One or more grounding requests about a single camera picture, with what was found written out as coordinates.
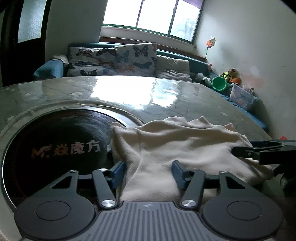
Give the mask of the cream knit garment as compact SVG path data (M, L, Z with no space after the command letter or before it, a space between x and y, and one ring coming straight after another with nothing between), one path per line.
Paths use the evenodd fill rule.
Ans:
M234 147L250 147L250 141L232 124L213 125L204 117L154 120L138 127L112 123L111 151L115 161L126 163L121 201L175 201L180 190L171 173L173 161L209 175L228 171L255 185L273 176L271 166L249 158L237 158Z

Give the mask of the blue corner sofa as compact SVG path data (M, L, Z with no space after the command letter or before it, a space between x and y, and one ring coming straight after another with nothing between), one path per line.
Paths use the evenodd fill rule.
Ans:
M71 43L66 55L54 55L33 74L36 79L131 75L201 83L212 88L212 65L156 43Z

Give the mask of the clear plastic storage box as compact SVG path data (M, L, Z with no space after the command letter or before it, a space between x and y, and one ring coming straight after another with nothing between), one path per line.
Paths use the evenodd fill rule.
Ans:
M229 98L246 111L251 110L253 105L258 101L256 96L253 96L236 84L232 86Z

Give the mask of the orange plush toy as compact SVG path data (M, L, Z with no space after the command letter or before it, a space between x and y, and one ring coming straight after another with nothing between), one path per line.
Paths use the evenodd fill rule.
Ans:
M232 78L231 83L234 83L236 85L240 85L241 84L241 79L240 78Z

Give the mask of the green plastic bucket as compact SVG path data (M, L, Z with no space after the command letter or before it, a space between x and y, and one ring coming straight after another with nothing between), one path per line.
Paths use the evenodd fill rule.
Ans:
M223 91L227 87L227 82L225 78L216 76L212 79L212 87L215 91Z

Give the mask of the yellow green plush toy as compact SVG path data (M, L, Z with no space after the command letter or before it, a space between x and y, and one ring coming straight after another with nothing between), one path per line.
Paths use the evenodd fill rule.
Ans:
M223 72L219 75L223 77L226 82L231 82L233 78L238 76L238 71L235 68L229 68L226 72Z

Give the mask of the grey plush toy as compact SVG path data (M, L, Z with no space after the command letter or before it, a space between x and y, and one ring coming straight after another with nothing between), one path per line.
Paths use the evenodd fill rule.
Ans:
M204 76L203 73L198 73L194 82L203 84L208 88L212 88L212 80L209 77Z

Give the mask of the colourful pinwheel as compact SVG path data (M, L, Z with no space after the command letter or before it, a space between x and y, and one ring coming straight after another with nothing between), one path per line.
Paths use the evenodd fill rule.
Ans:
M212 36L212 37L206 42L207 48L206 48L206 50L205 50L205 59L207 58L208 50L209 50L210 48L212 48L215 44L216 44L216 39L215 39L214 36Z

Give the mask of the plain beige pillow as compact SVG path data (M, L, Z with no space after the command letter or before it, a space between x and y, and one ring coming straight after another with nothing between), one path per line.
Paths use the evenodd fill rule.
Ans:
M157 78L192 82L188 60L157 55L155 75Z

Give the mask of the long butterfly print pillow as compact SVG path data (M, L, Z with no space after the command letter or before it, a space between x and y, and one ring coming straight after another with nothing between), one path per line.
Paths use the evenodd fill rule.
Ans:
M67 76L117 75L114 48L70 47L68 49Z

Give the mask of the square butterfly print pillow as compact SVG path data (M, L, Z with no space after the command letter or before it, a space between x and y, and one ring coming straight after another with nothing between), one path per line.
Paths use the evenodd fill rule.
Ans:
M157 44L118 45L114 67L119 75L154 77L157 61Z

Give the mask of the green framed window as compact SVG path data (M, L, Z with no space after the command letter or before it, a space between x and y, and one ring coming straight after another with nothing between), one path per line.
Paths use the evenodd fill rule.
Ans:
M108 1L103 25L141 30L192 43L203 1Z

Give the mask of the dark wooden door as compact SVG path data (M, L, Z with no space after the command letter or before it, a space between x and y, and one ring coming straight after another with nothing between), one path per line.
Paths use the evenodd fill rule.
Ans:
M1 84L32 81L45 62L51 1L1 1Z

